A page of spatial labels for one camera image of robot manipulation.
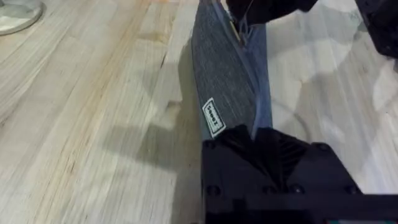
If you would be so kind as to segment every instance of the wood grain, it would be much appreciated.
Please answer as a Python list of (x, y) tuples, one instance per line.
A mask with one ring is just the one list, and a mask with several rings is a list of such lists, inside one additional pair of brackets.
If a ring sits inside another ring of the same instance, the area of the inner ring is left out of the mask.
[[(198, 1), (44, 3), (0, 37), (0, 223), (199, 221)], [(330, 143), (366, 192), (397, 192), (395, 61), (354, 2), (274, 21), (267, 42), (276, 128)]]
[(0, 223), (196, 221), (200, 140), (178, 64), (197, 2), (44, 3), (0, 38)]

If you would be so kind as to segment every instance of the gray fabric strap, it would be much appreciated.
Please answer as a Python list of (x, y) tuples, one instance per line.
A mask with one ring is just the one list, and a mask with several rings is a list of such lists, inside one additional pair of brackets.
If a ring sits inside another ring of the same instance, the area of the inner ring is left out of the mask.
[[(245, 46), (238, 42), (219, 2), (200, 1), (192, 34), (200, 107), (212, 98), (227, 128), (245, 124), (255, 135), (257, 128), (272, 126), (265, 26), (252, 27), (246, 39)], [(209, 117), (202, 111), (203, 119)], [(217, 128), (202, 123), (209, 132)]]

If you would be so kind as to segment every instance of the fabric label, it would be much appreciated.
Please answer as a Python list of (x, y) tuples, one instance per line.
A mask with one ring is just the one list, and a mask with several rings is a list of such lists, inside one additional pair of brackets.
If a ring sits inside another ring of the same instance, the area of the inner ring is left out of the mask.
[(210, 98), (202, 108), (203, 114), (205, 115), (207, 125), (209, 126), (211, 137), (216, 137), (219, 133), (224, 131), (226, 125), (221, 119), (220, 113), (218, 112), (214, 103), (213, 97)]

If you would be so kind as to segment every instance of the white label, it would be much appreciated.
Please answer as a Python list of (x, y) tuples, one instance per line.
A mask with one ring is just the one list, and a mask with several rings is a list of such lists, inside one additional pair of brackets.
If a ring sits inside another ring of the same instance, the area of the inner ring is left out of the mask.
[(202, 108), (203, 114), (205, 115), (207, 125), (209, 126), (211, 137), (216, 137), (219, 133), (224, 131), (226, 125), (221, 119), (220, 113), (218, 112), (214, 103), (213, 97), (210, 98)]

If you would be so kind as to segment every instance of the black plastic part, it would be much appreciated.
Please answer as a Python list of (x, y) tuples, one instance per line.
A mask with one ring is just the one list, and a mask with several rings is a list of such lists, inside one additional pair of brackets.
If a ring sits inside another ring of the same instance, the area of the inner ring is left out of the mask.
[(240, 21), (246, 15), (248, 25), (265, 24), (297, 9), (308, 12), (318, 0), (226, 0), (233, 17)]
[(377, 51), (398, 58), (397, 1), (356, 0), (356, 3)]
[(363, 195), (330, 146), (268, 128), (203, 144), (202, 182), (206, 224), (398, 220), (398, 196)]

